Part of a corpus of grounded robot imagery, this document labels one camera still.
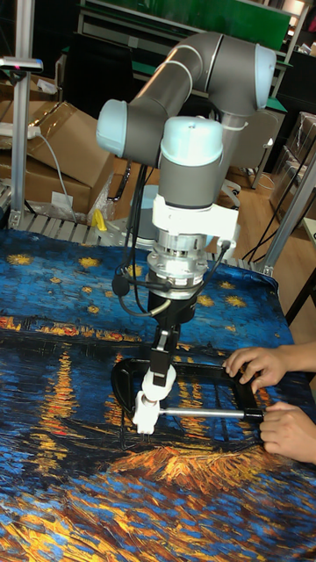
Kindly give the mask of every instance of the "power strip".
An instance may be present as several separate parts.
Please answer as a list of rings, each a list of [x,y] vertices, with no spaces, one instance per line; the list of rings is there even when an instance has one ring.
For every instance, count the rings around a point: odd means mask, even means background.
[[[40,127],[29,125],[27,128],[27,139],[34,139],[40,134]],[[0,136],[12,137],[13,136],[13,124],[12,123],[0,123]]]

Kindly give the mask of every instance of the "finger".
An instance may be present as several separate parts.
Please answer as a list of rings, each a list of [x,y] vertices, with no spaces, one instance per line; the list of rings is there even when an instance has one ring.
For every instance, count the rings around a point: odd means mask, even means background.
[[[287,404],[287,402],[276,402],[272,406],[267,406],[267,412],[276,412],[277,410],[297,410],[297,406],[293,406],[292,404]]]
[[[264,374],[260,375],[260,377],[255,378],[251,383],[251,390],[253,394],[257,392],[260,388],[264,388],[265,386],[273,386],[270,382],[271,376],[269,372],[264,372]]]
[[[233,361],[236,359],[236,357],[238,357],[240,354],[243,354],[245,351],[248,351],[249,349],[250,348],[240,348],[236,351],[233,351],[232,355],[223,363],[223,367],[226,367],[227,373],[231,370]]]
[[[256,357],[248,364],[247,369],[240,379],[241,384],[247,383],[257,372],[263,369],[263,367],[262,361]]]
[[[260,431],[277,431],[279,420],[265,420],[261,422],[259,428]]]
[[[262,431],[260,437],[265,443],[277,443],[277,433],[275,431]]]
[[[275,443],[273,441],[267,441],[263,444],[263,447],[268,453],[280,454],[281,447],[279,443]]]
[[[273,412],[266,412],[264,414],[265,422],[280,422],[284,415],[283,410],[274,410]]]
[[[228,374],[234,377],[238,370],[244,365],[244,363],[250,363],[254,361],[258,356],[258,348],[244,349],[240,354],[236,355],[233,362],[230,364],[230,369]]]

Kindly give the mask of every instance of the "human hand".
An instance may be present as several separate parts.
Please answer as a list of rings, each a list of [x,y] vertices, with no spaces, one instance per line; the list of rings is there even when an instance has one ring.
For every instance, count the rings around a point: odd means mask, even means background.
[[[286,352],[283,346],[276,349],[237,349],[224,361],[223,367],[225,367],[226,373],[230,377],[235,377],[244,363],[248,363],[248,366],[240,379],[242,385],[247,383],[256,372],[261,372],[260,377],[255,378],[251,384],[254,394],[259,388],[264,386],[277,385],[287,372]]]
[[[277,402],[260,424],[264,449],[316,465],[316,425],[300,407]]]

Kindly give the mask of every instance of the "yellow object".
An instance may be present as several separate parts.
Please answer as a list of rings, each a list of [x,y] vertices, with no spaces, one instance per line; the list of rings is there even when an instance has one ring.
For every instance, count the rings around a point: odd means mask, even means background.
[[[92,227],[97,226],[97,228],[101,230],[101,232],[105,232],[105,230],[107,230],[100,209],[96,209],[96,211],[93,213],[91,226]]]

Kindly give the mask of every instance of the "blue fabric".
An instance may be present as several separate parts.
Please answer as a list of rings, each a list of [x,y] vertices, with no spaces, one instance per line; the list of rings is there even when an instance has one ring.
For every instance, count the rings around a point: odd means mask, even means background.
[[[0,559],[316,559],[314,467],[265,453],[257,426],[162,417],[143,440],[122,425],[111,369],[148,353],[155,323],[130,318],[111,293],[121,251],[16,232],[0,242]],[[137,264],[144,275],[143,253]],[[176,362],[291,342],[276,282],[221,266]],[[257,395],[260,407],[279,399],[315,419],[303,373]],[[234,398],[193,377],[166,405]]]

